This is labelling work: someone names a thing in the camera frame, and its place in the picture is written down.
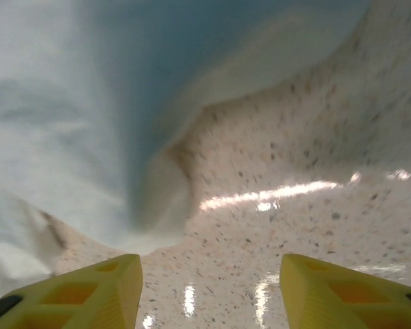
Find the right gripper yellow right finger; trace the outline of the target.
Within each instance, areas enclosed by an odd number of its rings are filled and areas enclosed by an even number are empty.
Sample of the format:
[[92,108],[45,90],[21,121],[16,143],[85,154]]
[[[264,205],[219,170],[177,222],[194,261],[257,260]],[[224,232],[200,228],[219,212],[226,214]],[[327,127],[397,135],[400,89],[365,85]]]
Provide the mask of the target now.
[[411,328],[411,287],[285,254],[280,289],[290,328]]

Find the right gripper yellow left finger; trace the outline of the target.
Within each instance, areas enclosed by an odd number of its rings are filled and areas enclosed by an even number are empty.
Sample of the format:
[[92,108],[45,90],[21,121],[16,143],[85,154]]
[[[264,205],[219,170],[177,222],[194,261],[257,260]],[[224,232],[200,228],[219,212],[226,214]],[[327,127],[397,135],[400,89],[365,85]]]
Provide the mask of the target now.
[[143,275],[137,254],[43,280],[0,298],[0,329],[134,328]]

